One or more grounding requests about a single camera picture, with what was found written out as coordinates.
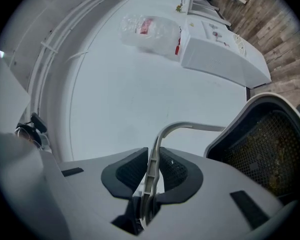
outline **gray plastic surface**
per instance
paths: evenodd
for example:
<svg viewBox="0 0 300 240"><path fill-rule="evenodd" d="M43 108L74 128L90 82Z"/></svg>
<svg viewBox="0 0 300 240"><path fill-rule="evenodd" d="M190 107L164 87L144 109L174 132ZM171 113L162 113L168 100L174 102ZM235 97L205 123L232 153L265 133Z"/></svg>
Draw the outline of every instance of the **gray plastic surface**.
<svg viewBox="0 0 300 240"><path fill-rule="evenodd" d="M51 153L39 153L34 145L12 134L0 134L0 186L11 208L39 236L73 240L136 239L109 222L125 212L127 201L117 200L107 192L99 168L137 150L63 163L60 165L63 170L74 165L84 169L65 178ZM293 208L285 206L280 210L282 205L272 194L227 164L169 150L195 163L203 173L203 184L187 202L162 205L139 239L262 239L261 228L270 234ZM229 195L240 190L270 217L255 231L250 230ZM100 202L107 208L98 206Z"/></svg>
<svg viewBox="0 0 300 240"><path fill-rule="evenodd" d="M151 239L228 240L251 231L249 224L230 196L244 190L269 217L282 204L267 190L235 168L200 156L169 149L177 156L195 163L204 181L199 191L187 202L162 205L160 211L141 233Z"/></svg>
<svg viewBox="0 0 300 240"><path fill-rule="evenodd" d="M66 177L65 180L92 211L98 213L108 222L112 222L116 217L125 213L128 200L115 198L111 195L101 181L102 171L108 165L118 162L139 150L141 148L95 159L63 162L59 163L58 166L61 171L75 167L84 170L82 173Z"/></svg>
<svg viewBox="0 0 300 240"><path fill-rule="evenodd" d="M14 134L0 134L0 188L10 208L37 236L70 238L66 220L45 179L38 149Z"/></svg>

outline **black mesh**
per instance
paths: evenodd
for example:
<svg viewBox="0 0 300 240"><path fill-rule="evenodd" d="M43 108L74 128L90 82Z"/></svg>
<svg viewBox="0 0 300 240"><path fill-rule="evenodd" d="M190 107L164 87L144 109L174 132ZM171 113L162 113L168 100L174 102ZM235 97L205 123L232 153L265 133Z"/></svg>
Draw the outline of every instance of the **black mesh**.
<svg viewBox="0 0 300 240"><path fill-rule="evenodd" d="M179 186L188 176L187 168L166 155L164 152L160 152L159 169L163 176L164 191L169 191Z"/></svg>
<svg viewBox="0 0 300 240"><path fill-rule="evenodd" d="M273 111L224 150L222 162L277 197L293 193L300 168L300 135L284 112Z"/></svg>
<svg viewBox="0 0 300 240"><path fill-rule="evenodd" d="M147 166L148 156L139 155L126 164L120 166L116 170L115 176L119 181L135 192L147 171Z"/></svg>

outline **white wall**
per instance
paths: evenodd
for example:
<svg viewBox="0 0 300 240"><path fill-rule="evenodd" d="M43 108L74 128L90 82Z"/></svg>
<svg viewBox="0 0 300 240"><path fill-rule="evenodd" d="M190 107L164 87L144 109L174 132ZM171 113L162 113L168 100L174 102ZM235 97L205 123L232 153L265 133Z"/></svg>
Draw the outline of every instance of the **white wall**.
<svg viewBox="0 0 300 240"><path fill-rule="evenodd" d="M118 4L123 1L105 0L100 4L102 7L94 7L69 33L49 67L39 104L39 115L47 124L53 155L58 161L72 161L63 156L70 155L68 150L71 143L66 138L70 134L69 106L77 74L75 69L80 64L81 56L70 57L87 50L87 46L108 19L109 12L119 8Z"/></svg>
<svg viewBox="0 0 300 240"><path fill-rule="evenodd" d="M0 133L13 133L30 96L0 58Z"/></svg>
<svg viewBox="0 0 300 240"><path fill-rule="evenodd" d="M0 51L24 89L28 89L32 69L56 26L85 0L24 0L16 9L0 37Z"/></svg>

